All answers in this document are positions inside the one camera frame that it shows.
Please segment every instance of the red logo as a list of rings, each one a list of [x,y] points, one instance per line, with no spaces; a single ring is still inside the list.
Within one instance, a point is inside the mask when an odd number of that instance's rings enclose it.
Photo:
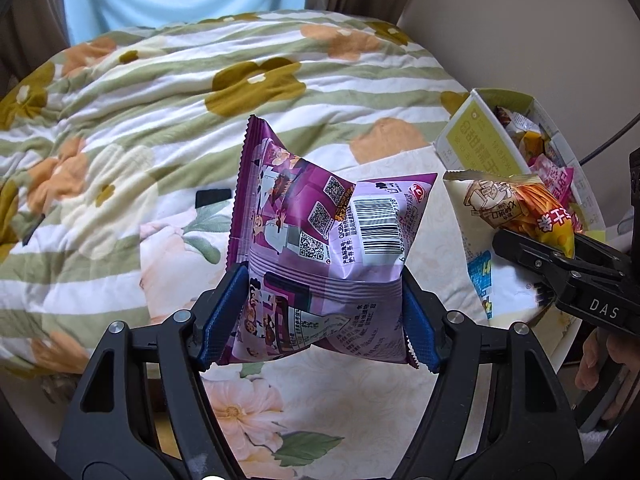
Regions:
[[[422,186],[419,186],[418,184],[412,184],[412,186],[409,188],[409,191],[414,194],[415,199],[418,201],[418,204],[422,202],[422,199],[424,198],[424,189],[422,188]]]

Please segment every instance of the cardboard box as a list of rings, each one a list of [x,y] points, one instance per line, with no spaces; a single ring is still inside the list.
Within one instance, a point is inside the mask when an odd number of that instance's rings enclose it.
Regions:
[[[572,207],[586,233],[604,241],[602,213],[578,159],[540,103],[530,95],[497,88],[472,90],[434,143],[444,166],[448,170],[480,170],[500,176],[531,173],[495,117],[496,106],[523,114],[538,124],[545,137],[546,156],[557,166],[574,168]]]

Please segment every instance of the box of snacks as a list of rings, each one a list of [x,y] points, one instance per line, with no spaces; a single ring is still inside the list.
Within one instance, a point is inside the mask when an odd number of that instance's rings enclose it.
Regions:
[[[571,214],[575,230],[604,241],[604,220],[578,159],[532,96],[474,89],[434,145],[448,170],[535,173]]]

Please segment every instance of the qr code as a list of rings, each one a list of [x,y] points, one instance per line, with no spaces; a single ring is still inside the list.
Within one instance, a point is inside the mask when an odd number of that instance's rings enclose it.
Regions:
[[[325,257],[328,257],[328,253],[326,244],[309,236],[304,231],[300,233],[300,256],[312,260],[324,260]]]
[[[324,193],[331,199],[335,205],[338,205],[340,199],[344,195],[344,187],[333,175],[329,177],[324,186]]]
[[[328,238],[329,229],[334,224],[334,219],[321,203],[316,202],[308,220],[311,226],[322,235],[322,238]]]

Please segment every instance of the purple snack bag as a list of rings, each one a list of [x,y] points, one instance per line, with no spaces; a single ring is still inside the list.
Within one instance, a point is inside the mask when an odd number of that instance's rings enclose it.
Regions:
[[[267,361],[315,344],[413,362],[400,273],[437,174],[352,184],[289,153],[249,118],[227,267],[249,262],[249,297],[218,364]]]

